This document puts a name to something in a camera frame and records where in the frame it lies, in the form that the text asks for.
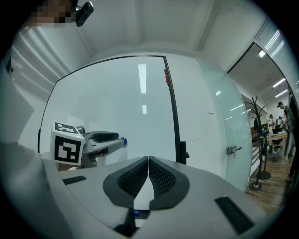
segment door handle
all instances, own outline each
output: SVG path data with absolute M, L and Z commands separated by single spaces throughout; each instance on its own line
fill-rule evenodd
M 227 147 L 225 149 L 225 153 L 226 153 L 226 155 L 232 155 L 233 153 L 235 153 L 237 150 L 240 150 L 240 149 L 242 149 L 242 147 L 237 148 L 236 145 L 233 145 L 233 146 Z

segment black rubber pad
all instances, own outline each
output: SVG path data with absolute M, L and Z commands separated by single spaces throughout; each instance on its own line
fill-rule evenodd
M 68 184 L 77 183 L 77 182 L 80 182 L 83 180 L 86 180 L 86 178 L 84 176 L 77 176 L 77 177 L 66 178 L 63 180 L 63 182 L 65 183 L 65 185 L 68 185 Z
M 239 234 L 247 231 L 253 226 L 252 221 L 238 208 L 238 206 L 229 197 L 217 198 L 215 199 L 215 202 Z

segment wooden floor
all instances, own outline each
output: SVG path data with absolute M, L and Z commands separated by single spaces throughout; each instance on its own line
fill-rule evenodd
M 286 162 L 283 153 L 280 153 L 278 161 L 274 162 L 272 155 L 268 156 L 266 171 L 271 173 L 271 178 L 259 180 L 262 183 L 260 191 L 246 189 L 247 195 L 259 204 L 264 211 L 269 212 L 284 205 L 290 195 L 290 183 L 286 180 L 292 164 L 292 158 Z M 250 178 L 249 184 L 256 181 L 256 173 Z

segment coat rack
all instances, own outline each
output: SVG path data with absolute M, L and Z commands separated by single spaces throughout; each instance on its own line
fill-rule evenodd
M 253 191 L 261 190 L 262 184 L 258 182 L 259 179 L 267 179 L 267 178 L 271 177 L 271 174 L 269 172 L 265 171 L 266 170 L 267 146 L 268 145 L 267 145 L 267 141 L 264 142 L 264 140 L 263 140 L 263 130 L 262 130 L 262 124 L 261 124 L 261 118 L 260 118 L 262 116 L 261 111 L 262 111 L 262 109 L 264 109 L 265 106 L 259 112 L 257 109 L 257 106 L 256 106 L 256 100 L 254 100 L 252 97 L 253 103 L 247 102 L 248 104 L 251 104 L 254 107 L 254 110 L 251 109 L 251 112 L 253 112 L 256 115 L 256 117 L 253 117 L 253 118 L 257 119 L 257 122 L 258 122 L 257 133 L 259 135 L 259 141 L 260 141 L 260 152 L 259 152 L 260 164 L 258 167 L 258 173 L 256 174 L 256 181 L 249 185 L 249 188 Z M 263 155 L 265 156 L 265 164 L 264 164 L 263 172 L 261 173 L 262 163 L 263 163 Z

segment glass door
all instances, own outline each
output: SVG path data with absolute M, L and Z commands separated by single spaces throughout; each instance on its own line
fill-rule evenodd
M 220 69 L 198 59 L 207 84 L 220 105 L 227 135 L 226 180 L 246 190 L 252 160 L 252 138 L 243 99 L 230 76 Z

